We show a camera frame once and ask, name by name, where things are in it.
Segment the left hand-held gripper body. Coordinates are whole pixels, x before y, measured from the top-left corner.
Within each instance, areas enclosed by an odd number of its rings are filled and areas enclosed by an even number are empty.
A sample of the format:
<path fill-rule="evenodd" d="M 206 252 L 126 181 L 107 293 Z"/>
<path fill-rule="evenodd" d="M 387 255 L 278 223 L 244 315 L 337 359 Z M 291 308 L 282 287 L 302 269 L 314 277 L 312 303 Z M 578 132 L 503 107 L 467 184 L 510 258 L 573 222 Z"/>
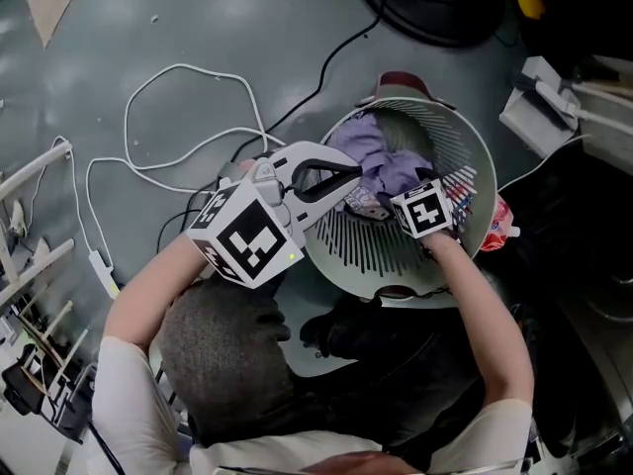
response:
<path fill-rule="evenodd" d="M 289 185 L 268 155 L 248 177 L 227 163 L 216 193 L 186 230 L 190 242 L 227 281 L 255 289 L 305 258 L 305 237 L 289 236 Z"/>

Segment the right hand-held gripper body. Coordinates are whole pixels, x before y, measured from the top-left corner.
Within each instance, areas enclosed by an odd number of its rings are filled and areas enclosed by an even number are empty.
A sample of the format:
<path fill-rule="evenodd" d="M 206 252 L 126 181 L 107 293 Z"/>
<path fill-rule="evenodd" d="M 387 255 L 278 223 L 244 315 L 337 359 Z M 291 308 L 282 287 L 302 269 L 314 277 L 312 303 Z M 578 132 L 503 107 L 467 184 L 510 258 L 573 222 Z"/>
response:
<path fill-rule="evenodd" d="M 395 196 L 390 203 L 401 229 L 412 238 L 453 228 L 452 212 L 439 179 Z"/>

